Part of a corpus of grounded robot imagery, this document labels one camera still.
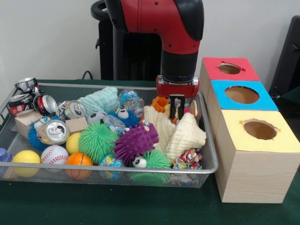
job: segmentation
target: red box lid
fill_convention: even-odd
[[[247,58],[203,58],[211,80],[260,81]]]

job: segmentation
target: yellow ball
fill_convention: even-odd
[[[79,138],[80,133],[75,133],[67,139],[66,149],[69,155],[79,152]]]
[[[31,150],[23,150],[15,155],[13,163],[41,163],[37,153]],[[33,177],[39,171],[39,168],[13,167],[15,173],[20,177]]]

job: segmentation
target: white wall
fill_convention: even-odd
[[[98,22],[90,15],[96,0],[0,0],[0,88],[8,93],[18,79],[79,79],[85,70],[99,78],[95,49]],[[247,57],[270,87],[291,18],[299,0],[203,0],[203,56]]]

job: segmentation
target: green spiky ball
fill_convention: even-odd
[[[81,132],[79,151],[98,164],[104,156],[113,153],[114,142],[118,139],[119,136],[107,125],[96,122]]]
[[[159,150],[147,151],[142,158],[147,161],[146,168],[170,168],[168,158]],[[130,179],[134,183],[151,186],[163,186],[169,178],[170,174],[168,173],[135,172],[130,175]]]

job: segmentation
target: orange basketball toy ball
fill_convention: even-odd
[[[87,155],[77,152],[72,154],[66,160],[66,165],[93,165],[92,160]],[[74,178],[75,180],[83,180],[90,175],[91,170],[68,170],[66,173],[69,177]]]

